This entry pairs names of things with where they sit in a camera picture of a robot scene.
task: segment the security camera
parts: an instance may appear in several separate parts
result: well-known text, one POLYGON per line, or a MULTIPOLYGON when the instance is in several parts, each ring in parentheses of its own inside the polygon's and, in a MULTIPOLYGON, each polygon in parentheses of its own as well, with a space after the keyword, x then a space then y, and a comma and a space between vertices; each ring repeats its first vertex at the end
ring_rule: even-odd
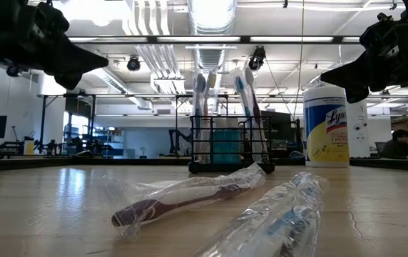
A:
POLYGON ((264 50, 264 46, 256 46, 252 57, 250 57, 250 61, 248 62, 248 66, 252 71, 257 71, 261 68, 264 64, 264 59, 266 58, 266 51, 264 50))
POLYGON ((138 56, 130 57, 130 60, 128 61, 128 65, 126 65, 126 68, 128 68, 129 71, 138 71, 141 68, 139 57, 138 56))

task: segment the white canister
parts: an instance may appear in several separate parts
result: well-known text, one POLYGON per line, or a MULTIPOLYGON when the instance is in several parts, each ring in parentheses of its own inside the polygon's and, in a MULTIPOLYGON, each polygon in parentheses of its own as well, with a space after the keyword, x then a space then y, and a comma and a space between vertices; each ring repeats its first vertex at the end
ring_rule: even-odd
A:
POLYGON ((306 165, 348 167, 347 112, 345 90, 319 86, 304 93, 304 121, 307 141, 306 165))

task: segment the table surface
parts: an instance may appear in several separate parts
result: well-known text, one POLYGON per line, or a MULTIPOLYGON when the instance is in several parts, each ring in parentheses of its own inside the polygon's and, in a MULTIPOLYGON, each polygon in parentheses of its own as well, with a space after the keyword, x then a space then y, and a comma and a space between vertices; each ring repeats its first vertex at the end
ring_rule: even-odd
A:
POLYGON ((143 226, 135 243, 119 239, 112 227, 101 177, 184 180, 187 167, 0 171, 0 256, 192 256, 219 228, 299 171, 330 181, 316 256, 408 256, 408 171, 305 166, 277 166, 262 188, 143 226))

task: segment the white pipe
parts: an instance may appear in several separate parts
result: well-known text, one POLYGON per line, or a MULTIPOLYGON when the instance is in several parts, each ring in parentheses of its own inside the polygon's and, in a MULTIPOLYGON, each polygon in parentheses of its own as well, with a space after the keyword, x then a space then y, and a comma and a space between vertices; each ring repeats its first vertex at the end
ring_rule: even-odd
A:
MULTIPOLYGON (((134 22, 136 18, 134 1, 126 0, 126 4, 128 6, 128 18, 122 21, 123 22, 122 29, 125 32, 125 34, 128 36, 130 35, 139 36, 140 33, 138 30, 138 27, 136 26, 136 23, 134 22)), ((156 78, 160 78, 161 75, 153 66, 153 61, 149 58, 147 54, 145 54, 145 51, 147 51, 147 49, 145 49, 145 46, 136 46, 136 50, 144 58, 148 68, 152 71, 153 75, 156 78)))
MULTIPOLYGON (((169 27, 168 27, 168 5, 166 0, 160 0, 160 10, 161 10, 161 31, 163 32, 163 35, 170 35, 169 32, 169 27)), ((180 69, 178 68, 177 64, 177 59, 175 58, 174 54, 174 48, 172 45, 167 45, 166 47, 166 53, 168 55, 168 58, 171 60, 171 68, 173 69, 173 73, 175 74, 175 77, 177 79, 181 78, 182 75, 180 75, 180 69)))
MULTIPOLYGON (((150 7, 150 21, 148 23, 148 26, 150 27, 150 30, 152 31, 153 35, 159 35, 160 32, 158 30, 158 25, 156 23, 156 1, 148 0, 148 5, 150 7)), ((157 52, 156 50, 159 50, 162 53, 165 59, 166 68, 169 70, 170 73, 173 73, 172 63, 170 61, 169 55, 167 54, 167 51, 165 50, 165 47, 163 45, 155 46, 155 52, 157 52)))
MULTIPOLYGON (((139 19, 138 19, 138 27, 141 30, 142 35, 149 35, 146 27, 146 3, 144 0, 137 0, 139 6, 139 19)), ((156 51, 154 46, 146 46, 145 53, 149 55, 149 57, 153 60, 153 66, 157 67, 161 76, 163 78, 168 78, 168 73, 163 65, 163 61, 161 57, 159 57, 158 52, 156 51)))

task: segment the plastic wrapped toothbrush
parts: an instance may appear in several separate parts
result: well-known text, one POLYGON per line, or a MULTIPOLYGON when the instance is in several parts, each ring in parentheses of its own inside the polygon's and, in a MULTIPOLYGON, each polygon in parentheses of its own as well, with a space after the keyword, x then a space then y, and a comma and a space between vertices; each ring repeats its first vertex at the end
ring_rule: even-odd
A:
POLYGON ((262 116, 260 107, 258 106, 253 83, 253 73, 250 68, 233 69, 231 75, 234 78, 235 90, 240 95, 240 101, 243 105, 246 116, 254 116, 253 119, 245 123, 250 130, 252 142, 253 160, 257 163, 269 163, 269 156, 267 155, 267 146, 265 140, 265 133, 262 127, 262 116))
POLYGON ((200 249, 200 257, 311 257, 327 181, 299 173, 274 187, 200 249))
POLYGON ((209 93, 209 99, 211 106, 210 112, 212 114, 215 114, 218 112, 218 93, 220 92, 220 80, 221 80, 221 75, 218 75, 218 69, 213 69, 212 71, 209 72, 209 77, 208 77, 208 83, 210 85, 210 91, 209 93))
POLYGON ((141 225, 167 215, 214 201, 238 196, 266 182, 265 172, 254 163, 229 176, 193 177, 185 181, 130 183, 108 178, 106 192, 112 225, 128 240, 137 239, 141 225))
MULTIPOLYGON (((208 115, 207 98, 209 87, 202 74, 198 74, 193 83, 193 115, 200 117, 195 118, 193 121, 195 127, 193 137, 194 140, 198 142, 194 142, 192 147, 195 153, 203 153, 206 149, 204 145, 208 144, 208 142, 202 142, 202 140, 208 140, 208 136, 210 135, 210 131, 208 131, 209 124, 206 119, 203 118, 208 115)), ((198 154, 198 161, 206 163, 208 160, 210 160, 208 154, 198 154)))

